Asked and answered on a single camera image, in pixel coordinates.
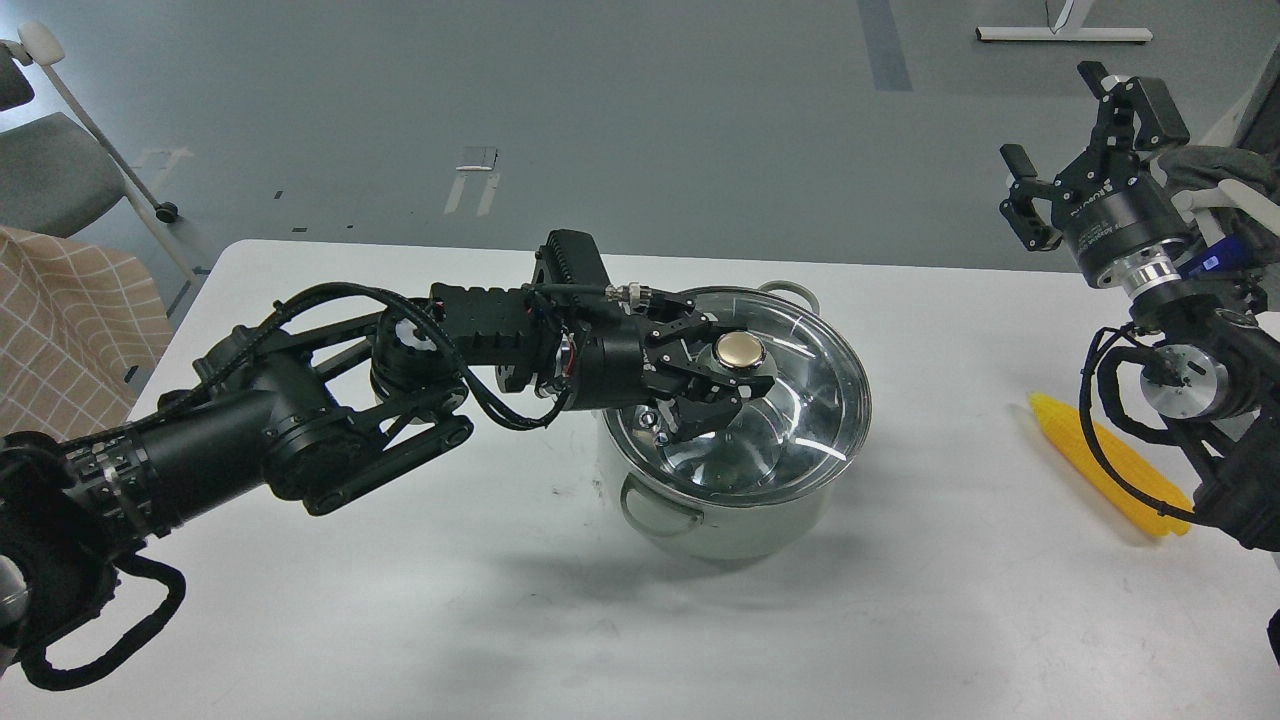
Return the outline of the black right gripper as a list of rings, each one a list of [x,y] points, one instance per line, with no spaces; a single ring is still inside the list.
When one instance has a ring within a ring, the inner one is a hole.
[[[1010,183],[1000,213],[1029,252],[1065,245],[1092,288],[1146,291],[1176,279],[1174,260],[1190,232],[1169,195],[1137,170],[1188,145],[1190,131],[1162,79],[1111,74],[1101,61],[1080,61],[1076,72],[1098,101],[1085,172],[1042,179],[1021,145],[1004,143]],[[1135,172],[1114,176],[1121,169]],[[1051,201],[1050,223],[1036,200]]]

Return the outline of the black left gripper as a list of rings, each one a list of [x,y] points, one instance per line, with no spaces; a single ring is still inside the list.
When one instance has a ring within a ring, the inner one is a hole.
[[[618,304],[577,304],[568,311],[575,360],[570,373],[571,413],[627,407],[657,401],[655,432],[666,443],[682,443],[726,429],[749,401],[773,388],[772,374],[695,378],[686,389],[660,398],[648,384],[646,351],[689,354],[723,334],[745,331],[741,322],[714,319],[685,293],[654,293],[645,313],[628,314]]]

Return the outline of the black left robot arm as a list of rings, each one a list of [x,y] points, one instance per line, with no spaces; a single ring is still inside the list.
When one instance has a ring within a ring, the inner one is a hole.
[[[765,350],[692,292],[614,284],[554,231],[517,288],[329,282],[238,325],[155,413],[77,439],[3,438],[3,666],[70,691],[147,644],[186,597],[150,537],[266,486],[321,516],[460,447],[474,398],[508,430],[643,407],[660,442],[727,428],[774,386]]]

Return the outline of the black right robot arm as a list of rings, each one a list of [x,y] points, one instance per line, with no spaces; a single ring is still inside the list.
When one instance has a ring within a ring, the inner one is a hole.
[[[1078,72],[1098,102],[1082,154],[1041,179],[1023,146],[1005,143],[1000,211],[1032,252],[1065,243],[1093,288],[1121,287],[1130,322],[1100,329],[1082,368],[1078,423],[1105,475],[1160,516],[1212,527],[1248,550],[1279,547],[1277,341],[1258,323],[1270,259],[1226,233],[1225,209],[1277,233],[1277,205],[1235,177],[1171,191],[1158,161],[1189,141],[1161,79]],[[1107,460],[1093,402],[1149,445],[1175,446],[1199,477],[1189,510],[1138,489]]]

